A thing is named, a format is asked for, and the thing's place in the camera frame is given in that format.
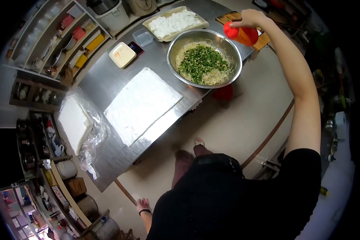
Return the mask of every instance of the wristband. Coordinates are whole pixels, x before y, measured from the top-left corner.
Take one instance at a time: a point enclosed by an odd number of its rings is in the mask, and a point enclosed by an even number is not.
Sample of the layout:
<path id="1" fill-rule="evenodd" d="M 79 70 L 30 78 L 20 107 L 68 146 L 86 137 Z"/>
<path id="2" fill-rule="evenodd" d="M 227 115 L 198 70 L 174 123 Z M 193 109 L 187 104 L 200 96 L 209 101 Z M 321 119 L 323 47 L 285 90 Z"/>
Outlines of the wristband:
<path id="1" fill-rule="evenodd" d="M 141 212 L 149 212 L 151 214 L 151 210 L 149 209 L 143 209 L 141 211 L 139 211 L 139 216 L 141 217 Z"/>

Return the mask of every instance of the white bucket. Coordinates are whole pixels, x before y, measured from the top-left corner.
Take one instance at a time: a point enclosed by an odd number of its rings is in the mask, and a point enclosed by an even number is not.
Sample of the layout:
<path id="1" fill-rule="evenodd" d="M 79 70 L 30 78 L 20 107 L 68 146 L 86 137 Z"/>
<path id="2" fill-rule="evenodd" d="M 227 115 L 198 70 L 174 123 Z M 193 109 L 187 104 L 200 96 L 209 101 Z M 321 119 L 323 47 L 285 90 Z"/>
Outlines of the white bucket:
<path id="1" fill-rule="evenodd" d="M 122 1 L 119 2 L 114 8 L 102 15 L 95 17 L 104 23 L 110 30 L 118 31 L 125 28 L 129 23 L 129 17 L 125 12 Z"/>

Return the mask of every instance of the red container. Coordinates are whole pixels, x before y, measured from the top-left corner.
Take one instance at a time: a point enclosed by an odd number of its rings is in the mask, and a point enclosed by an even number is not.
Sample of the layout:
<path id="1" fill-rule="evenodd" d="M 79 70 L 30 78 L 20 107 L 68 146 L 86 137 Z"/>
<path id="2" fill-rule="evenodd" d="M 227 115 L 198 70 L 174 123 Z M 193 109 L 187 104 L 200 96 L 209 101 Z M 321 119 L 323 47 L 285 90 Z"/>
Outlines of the red container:
<path id="1" fill-rule="evenodd" d="M 61 26 L 63 28 L 66 28 L 67 26 L 71 25 L 73 20 L 75 20 L 71 15 L 68 14 L 67 17 L 64 18 L 64 20 L 61 22 Z"/>
<path id="2" fill-rule="evenodd" d="M 74 31 L 73 31 L 73 36 L 79 40 L 80 38 L 82 38 L 85 35 L 85 31 L 84 29 L 82 29 L 80 26 L 78 26 Z"/>
<path id="3" fill-rule="evenodd" d="M 223 28 L 224 34 L 228 38 L 246 46 L 252 46 L 259 40 L 259 34 L 255 28 L 231 28 L 229 26 L 230 23 L 231 22 L 225 23 Z"/>

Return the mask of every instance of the tray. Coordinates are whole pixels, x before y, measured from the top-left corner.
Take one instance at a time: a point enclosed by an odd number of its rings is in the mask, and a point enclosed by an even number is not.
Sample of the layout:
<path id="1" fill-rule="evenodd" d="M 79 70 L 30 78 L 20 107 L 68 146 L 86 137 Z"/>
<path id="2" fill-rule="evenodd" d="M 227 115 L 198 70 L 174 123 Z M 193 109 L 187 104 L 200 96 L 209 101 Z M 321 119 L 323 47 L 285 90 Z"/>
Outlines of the tray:
<path id="1" fill-rule="evenodd" d="M 175 37 L 177 37 L 177 35 L 179 35 L 180 33 L 184 32 L 184 31 L 188 31 L 188 30 L 192 30 L 192 29 L 202 29 L 202 28 L 207 28 L 209 27 L 209 23 L 202 17 L 200 17 L 200 15 L 198 15 L 197 13 L 196 16 L 200 19 L 200 21 L 202 21 L 201 24 L 198 24 L 198 25 L 195 25 L 195 26 L 191 26 L 191 27 L 188 27 L 182 31 L 179 31 L 177 33 L 174 33 L 174 34 L 171 34 L 169 36 L 166 36 L 164 38 L 161 38 L 161 37 L 158 37 L 156 36 L 149 28 L 149 23 L 152 22 L 153 20 L 155 20 L 156 18 L 158 17 L 169 17 L 171 16 L 173 13 L 179 13 L 179 12 L 182 12 L 184 9 L 187 9 L 188 11 L 190 12 L 193 12 L 195 13 L 194 11 L 190 10 L 189 8 L 187 8 L 186 6 L 181 6 L 181 7 L 176 7 L 174 9 L 171 9 L 171 10 L 168 10 L 168 11 L 165 11 L 163 12 L 162 14 L 159 14 L 159 15 L 156 15 L 154 17 L 151 17 L 150 19 L 146 20 L 145 22 L 143 22 L 143 25 L 144 27 L 146 27 L 151 33 L 152 35 L 154 36 L 154 38 L 157 40 L 157 41 L 165 41 L 165 42 L 170 42 L 172 41 L 173 39 L 175 39 Z"/>

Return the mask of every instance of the bottle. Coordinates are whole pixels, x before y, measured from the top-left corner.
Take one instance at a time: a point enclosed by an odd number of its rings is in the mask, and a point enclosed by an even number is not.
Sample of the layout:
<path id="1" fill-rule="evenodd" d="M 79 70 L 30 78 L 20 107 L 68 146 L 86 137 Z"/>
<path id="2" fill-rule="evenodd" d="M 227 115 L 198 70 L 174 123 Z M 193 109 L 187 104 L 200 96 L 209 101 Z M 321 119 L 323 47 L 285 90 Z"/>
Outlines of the bottle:
<path id="1" fill-rule="evenodd" d="M 232 28 L 229 26 L 230 23 L 231 22 L 225 23 L 223 27 L 224 34 L 229 39 L 235 40 L 246 46 L 254 45 L 259 39 L 257 29 L 247 27 Z"/>

